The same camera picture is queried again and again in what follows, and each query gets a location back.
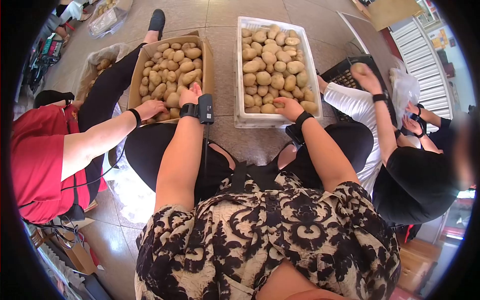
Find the white plastic crate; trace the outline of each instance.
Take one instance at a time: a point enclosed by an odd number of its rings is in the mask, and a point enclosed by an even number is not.
[[[320,121],[323,118],[322,113],[322,103],[320,98],[320,89],[317,83],[317,74],[315,72],[315,66],[313,63],[312,52],[310,51],[310,45],[308,43],[307,34],[305,29],[300,26],[295,26],[292,24],[287,24],[278,21],[271,21],[265,19],[249,18],[249,17],[238,17],[238,26],[237,26],[237,42],[235,43],[235,73],[237,80],[235,82],[236,86],[236,99],[235,99],[235,127],[237,128],[279,128],[285,127],[291,124],[285,117],[277,114],[249,114],[245,113],[244,103],[243,103],[243,94],[244,85],[243,85],[243,71],[242,71],[242,56],[241,56],[241,29],[246,28],[252,30],[253,32],[257,31],[261,27],[268,27],[270,25],[276,24],[280,27],[280,30],[284,33],[287,33],[288,30],[293,29],[297,32],[300,38],[300,44],[297,46],[298,49],[302,50],[305,57],[305,70],[307,71],[309,82],[307,86],[311,89],[314,96],[314,102],[318,105],[318,111],[314,114],[315,118]]]

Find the black and white floral dress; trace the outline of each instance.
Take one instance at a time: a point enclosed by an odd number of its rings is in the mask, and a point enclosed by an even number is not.
[[[137,299],[254,299],[288,259],[317,287],[352,299],[388,299],[400,276],[395,233],[358,184],[333,193],[280,173],[280,190],[221,192],[192,211],[165,205],[137,238]]]

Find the crate of potatoes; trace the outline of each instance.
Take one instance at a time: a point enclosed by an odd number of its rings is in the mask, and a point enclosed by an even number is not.
[[[133,71],[128,109],[158,99],[165,102],[168,114],[158,114],[145,123],[176,123],[182,90],[197,82],[204,94],[213,94],[214,80],[212,48],[198,31],[144,45]]]
[[[322,119],[320,90],[307,35],[302,27],[239,17],[236,42],[235,127],[272,128],[291,124],[275,108],[279,96],[297,100]]]

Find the black plastic crate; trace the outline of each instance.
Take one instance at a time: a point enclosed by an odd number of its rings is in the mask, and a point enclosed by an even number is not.
[[[339,62],[334,67],[332,67],[331,69],[329,69],[328,71],[326,71],[320,76],[323,78],[323,80],[325,80],[328,83],[333,82],[342,86],[356,88],[364,91],[364,89],[352,77],[352,74],[350,73],[350,67],[357,62],[362,62],[367,64],[369,68],[372,70],[373,74],[377,76],[378,81],[380,82],[380,86],[382,87],[382,90],[384,91],[384,94],[386,95],[386,98],[387,98],[387,106],[390,112],[390,118],[392,119],[392,124],[396,127],[397,122],[396,122],[395,109],[394,109],[392,100],[388,96],[388,91],[387,91],[385,82],[383,81],[380,71],[378,70],[378,67],[375,64],[375,61],[373,60],[373,57],[371,55],[347,57],[346,59]],[[333,111],[340,121],[349,121],[349,122],[353,121],[353,119],[350,116],[344,114],[338,109],[333,108]]]

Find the red shirt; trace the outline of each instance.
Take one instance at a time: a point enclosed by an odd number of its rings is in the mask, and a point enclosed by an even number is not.
[[[73,204],[74,190],[78,204],[86,209],[90,193],[85,169],[61,181],[63,137],[78,133],[77,109],[72,106],[42,106],[31,109],[13,122],[12,181],[20,214],[36,224],[51,221],[66,213]]]

